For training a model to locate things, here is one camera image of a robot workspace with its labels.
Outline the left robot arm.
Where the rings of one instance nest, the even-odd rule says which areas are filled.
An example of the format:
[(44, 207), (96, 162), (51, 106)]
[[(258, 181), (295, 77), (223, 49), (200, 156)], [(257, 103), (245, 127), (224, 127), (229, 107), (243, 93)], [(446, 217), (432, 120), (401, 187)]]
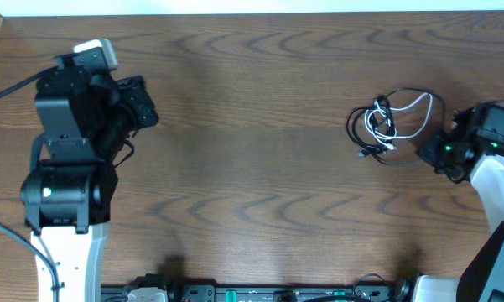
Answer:
[(114, 80), (105, 67), (60, 67), (36, 84), (44, 131), (21, 187), (40, 301), (98, 301), (117, 188), (116, 159), (158, 123), (142, 76)]

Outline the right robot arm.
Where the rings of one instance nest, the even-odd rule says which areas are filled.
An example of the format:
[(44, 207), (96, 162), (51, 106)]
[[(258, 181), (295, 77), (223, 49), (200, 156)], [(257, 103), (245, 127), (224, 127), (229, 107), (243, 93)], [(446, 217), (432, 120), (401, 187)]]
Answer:
[(420, 275), (413, 301), (504, 301), (504, 100), (480, 103), (453, 118), (417, 152), (436, 174), (467, 181), (481, 199), (490, 236), (457, 279)]

